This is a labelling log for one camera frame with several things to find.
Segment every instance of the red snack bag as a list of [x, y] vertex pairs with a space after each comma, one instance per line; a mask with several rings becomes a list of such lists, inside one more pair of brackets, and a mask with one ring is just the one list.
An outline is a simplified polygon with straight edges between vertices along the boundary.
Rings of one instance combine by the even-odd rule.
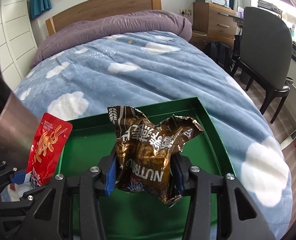
[[72, 124], [44, 113], [30, 150], [25, 183], [33, 188], [47, 184], [56, 170]]

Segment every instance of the green box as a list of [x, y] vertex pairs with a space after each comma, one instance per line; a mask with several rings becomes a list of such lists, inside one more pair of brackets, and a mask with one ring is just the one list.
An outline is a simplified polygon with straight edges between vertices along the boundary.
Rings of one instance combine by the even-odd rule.
[[[158, 124], [171, 115], [191, 116], [205, 129], [184, 146], [182, 155], [211, 174], [234, 173], [224, 145], [197, 97], [179, 99], [138, 107], [150, 121]], [[61, 155], [57, 173], [66, 176], [80, 175], [96, 166], [103, 156], [109, 155], [116, 141], [108, 114], [100, 114], [70, 121], [70, 137]], [[186, 223], [190, 197], [182, 198], [167, 208], [147, 192], [127, 193], [115, 189], [110, 197], [100, 199], [101, 212], [107, 239], [181, 238]], [[79, 197], [74, 197], [73, 228], [79, 234]], [[211, 224], [217, 223], [216, 196], [211, 201]]]

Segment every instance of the wooden floor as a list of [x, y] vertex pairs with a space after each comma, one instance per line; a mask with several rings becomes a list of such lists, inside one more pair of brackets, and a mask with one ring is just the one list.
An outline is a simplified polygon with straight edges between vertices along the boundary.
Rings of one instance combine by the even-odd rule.
[[[243, 89], [246, 88], [246, 85], [240, 81], [239, 77], [235, 76], [234, 78]], [[256, 82], [254, 82], [253, 85], [250, 87], [250, 89], [246, 93], [253, 100], [256, 107], [260, 109], [265, 98], [265, 91]], [[267, 111], [264, 113], [264, 118], [269, 124], [276, 140], [279, 143], [281, 143], [295, 129], [292, 126], [292, 123], [290, 122], [290, 120], [288, 119], [287, 110], [285, 111], [283, 109], [284, 107], [280, 111], [274, 123], [273, 124], [270, 123], [270, 120], [272, 119], [275, 113], [275, 110], [279, 104], [279, 101], [280, 99], [277, 99], [277, 98], [272, 101]], [[289, 226], [291, 226], [296, 220], [296, 148], [294, 143], [292, 143], [285, 150], [283, 150], [283, 154], [285, 156], [285, 161], [289, 166], [289, 169], [292, 174], [293, 210], [292, 210], [291, 221], [289, 224]]]

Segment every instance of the gray chair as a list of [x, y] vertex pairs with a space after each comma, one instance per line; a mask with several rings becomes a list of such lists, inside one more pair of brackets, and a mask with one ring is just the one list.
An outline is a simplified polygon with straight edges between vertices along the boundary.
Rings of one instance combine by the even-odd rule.
[[234, 76], [240, 67], [250, 75], [246, 91], [253, 80], [266, 90], [260, 109], [262, 114], [274, 98], [282, 98], [271, 123], [289, 94], [286, 77], [292, 57], [292, 44], [290, 31], [282, 19], [256, 7], [245, 8], [240, 57], [231, 75]]

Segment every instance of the wheat logo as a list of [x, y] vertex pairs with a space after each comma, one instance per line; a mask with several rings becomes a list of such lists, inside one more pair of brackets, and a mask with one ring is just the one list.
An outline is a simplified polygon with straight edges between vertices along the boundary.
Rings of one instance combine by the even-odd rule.
[[109, 108], [108, 110], [108, 114], [109, 114], [109, 119], [110, 122], [112, 122], [113, 124], [116, 123], [117, 121], [117, 109], [116, 108]]

